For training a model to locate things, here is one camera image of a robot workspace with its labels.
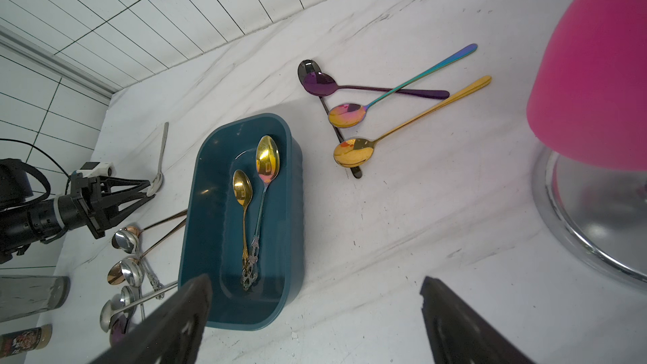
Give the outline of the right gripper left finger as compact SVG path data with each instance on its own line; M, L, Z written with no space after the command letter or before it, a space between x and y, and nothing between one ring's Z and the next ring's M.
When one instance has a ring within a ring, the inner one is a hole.
M212 283L197 276L95 363L195 363L211 309Z

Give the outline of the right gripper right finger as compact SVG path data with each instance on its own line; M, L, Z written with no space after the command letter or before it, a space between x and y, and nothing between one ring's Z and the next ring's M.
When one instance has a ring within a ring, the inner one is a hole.
M422 314L436 363L530 363L443 281L426 277Z

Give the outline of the gold ornate-handle spoon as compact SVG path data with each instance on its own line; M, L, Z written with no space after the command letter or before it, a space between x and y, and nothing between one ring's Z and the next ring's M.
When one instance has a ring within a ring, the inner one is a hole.
M247 211L249 204L253 199L253 188L249 177L242 170L236 170L233 176L233 189L234 197L239 205L243 207L242 218L242 238L243 238L243 252L242 252L242 273L241 285L245 291L248 291L251 284L251 269L249 263L249 248L247 241Z

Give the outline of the plain silver spoon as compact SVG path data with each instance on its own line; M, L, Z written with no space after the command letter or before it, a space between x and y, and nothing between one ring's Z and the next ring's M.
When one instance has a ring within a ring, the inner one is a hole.
M163 136L161 140L160 153L158 158L158 169L157 169L156 176L154 177L150 187L147 190L147 197L153 197L154 195L156 195L163 185L163 156L165 153L169 128L170 128L170 124L168 122L165 122L163 125Z

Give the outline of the teal storage box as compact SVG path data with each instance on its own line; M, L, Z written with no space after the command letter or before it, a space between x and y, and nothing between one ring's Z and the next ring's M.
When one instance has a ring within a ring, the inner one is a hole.
M241 285L243 207L234 197L233 176L236 170L244 171L253 188L246 220L250 256L264 188L255 155L266 135L278 146L280 171L266 192L259 277L245 291ZM207 318L211 328L263 329L298 296L304 280L303 153L281 116L264 113L221 126L198 151L179 283L202 274L212 283Z

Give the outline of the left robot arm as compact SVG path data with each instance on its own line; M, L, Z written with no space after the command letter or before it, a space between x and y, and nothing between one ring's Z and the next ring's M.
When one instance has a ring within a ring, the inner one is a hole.
M50 244L74 229L100 239L153 200L151 182L118 178L110 163L87 162L70 175L67 194L52 194L47 177L16 158L1 161L1 262L36 242Z

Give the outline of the rainbow ornate-handle spoon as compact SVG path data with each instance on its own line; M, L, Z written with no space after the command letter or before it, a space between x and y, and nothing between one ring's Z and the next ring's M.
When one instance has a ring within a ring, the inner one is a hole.
M254 230L254 237L251 243L251 255L249 256L249 274L245 280L247 289L258 280L259 277L259 251L260 251L260 231L264 213L266 192L272 181L279 175L280 171L280 154L278 146L274 139L269 136L263 136L259 140L255 155L256 171L261 179L264 188L261 193L259 203L259 215Z

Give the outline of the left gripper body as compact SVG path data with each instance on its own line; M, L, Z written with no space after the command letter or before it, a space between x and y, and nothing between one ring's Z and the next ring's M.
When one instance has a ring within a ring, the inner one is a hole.
M72 174L69 179L70 193L54 198L54 213L63 232L86 227L96 239L105 236L106 226L99 215L104 212L101 197L106 195L105 182L108 176L85 177Z

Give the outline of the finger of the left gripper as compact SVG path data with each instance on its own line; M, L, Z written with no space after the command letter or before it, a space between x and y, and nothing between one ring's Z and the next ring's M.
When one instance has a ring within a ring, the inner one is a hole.
M127 196L118 202L110 202L104 207L106 227L114 228L133 214L133 212L136 212L138 208L151 202L153 198L154 195L136 194Z
M136 200L147 197L151 181L100 176L99 185L103 200Z

